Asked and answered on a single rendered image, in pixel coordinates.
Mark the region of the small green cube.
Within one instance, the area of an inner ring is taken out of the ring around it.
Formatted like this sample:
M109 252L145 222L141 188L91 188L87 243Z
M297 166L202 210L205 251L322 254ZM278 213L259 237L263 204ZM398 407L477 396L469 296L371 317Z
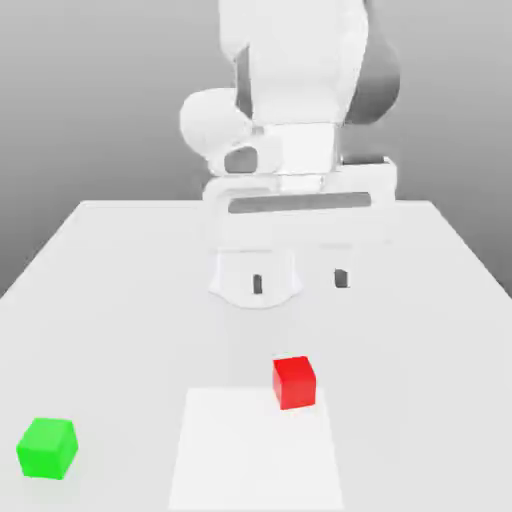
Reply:
M62 480L78 452L74 424L69 419L36 417L16 445L25 477Z

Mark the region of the small red cube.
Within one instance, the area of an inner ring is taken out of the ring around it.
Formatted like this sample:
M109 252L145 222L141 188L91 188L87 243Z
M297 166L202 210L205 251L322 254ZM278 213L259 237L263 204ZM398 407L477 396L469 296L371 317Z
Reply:
M317 379L306 356L275 359L272 384L281 410L308 407L316 403Z

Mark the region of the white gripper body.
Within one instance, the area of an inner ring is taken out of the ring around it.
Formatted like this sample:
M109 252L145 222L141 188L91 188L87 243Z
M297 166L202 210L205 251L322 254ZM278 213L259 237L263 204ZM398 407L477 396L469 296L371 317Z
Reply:
M396 187L387 157L326 174L217 177L202 197L207 240L233 252L383 241L396 220Z

